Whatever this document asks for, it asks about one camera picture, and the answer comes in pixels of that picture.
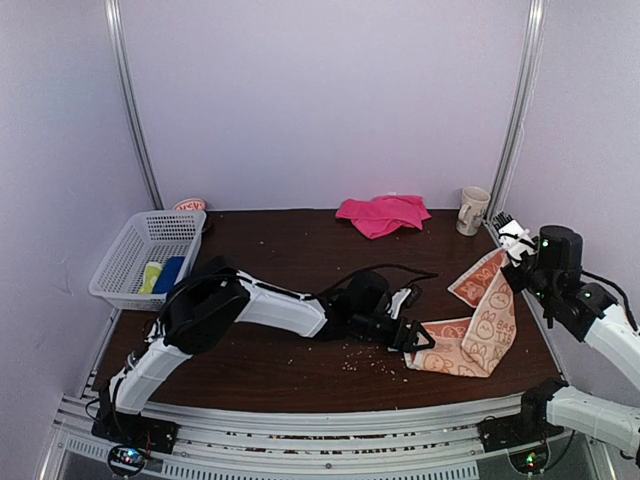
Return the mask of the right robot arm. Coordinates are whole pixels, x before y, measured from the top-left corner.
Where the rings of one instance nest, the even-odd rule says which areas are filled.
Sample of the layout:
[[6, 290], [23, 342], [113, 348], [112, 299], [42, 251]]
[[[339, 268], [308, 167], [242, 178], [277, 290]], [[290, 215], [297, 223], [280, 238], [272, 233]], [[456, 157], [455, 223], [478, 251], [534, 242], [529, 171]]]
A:
[[[545, 225], [531, 235], [516, 220], [496, 229], [507, 263], [501, 271], [515, 293], [540, 305], [549, 327], [561, 325], [577, 342], [639, 384], [639, 326], [621, 289], [584, 270], [583, 239], [574, 230]], [[530, 442], [550, 428], [570, 429], [639, 459], [639, 410], [546, 380], [521, 397], [510, 431]]]

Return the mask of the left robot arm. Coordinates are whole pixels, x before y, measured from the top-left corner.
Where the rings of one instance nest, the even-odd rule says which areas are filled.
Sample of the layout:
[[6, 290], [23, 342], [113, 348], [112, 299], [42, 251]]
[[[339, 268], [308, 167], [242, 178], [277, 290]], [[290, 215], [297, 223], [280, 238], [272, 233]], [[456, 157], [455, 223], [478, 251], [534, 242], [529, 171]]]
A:
[[425, 327], [402, 312], [420, 295], [415, 279], [397, 291], [381, 265], [349, 273], [318, 293], [302, 293], [259, 280], [218, 256], [177, 283], [141, 346], [99, 391], [97, 425], [123, 444], [144, 433], [141, 412], [152, 394], [179, 366], [216, 346], [235, 323], [289, 331], [303, 338], [353, 337], [392, 351], [417, 353], [435, 347]]

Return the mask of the orange bunny towel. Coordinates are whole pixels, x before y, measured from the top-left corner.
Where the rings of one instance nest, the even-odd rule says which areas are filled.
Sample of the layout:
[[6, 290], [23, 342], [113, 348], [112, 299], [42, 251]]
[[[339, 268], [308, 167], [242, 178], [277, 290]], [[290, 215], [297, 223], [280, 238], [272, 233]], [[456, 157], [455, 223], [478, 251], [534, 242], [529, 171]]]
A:
[[426, 323], [435, 347], [405, 354], [407, 368], [475, 378], [493, 373], [517, 335], [514, 294], [501, 271], [507, 263], [504, 250], [495, 249], [448, 287], [472, 315]]

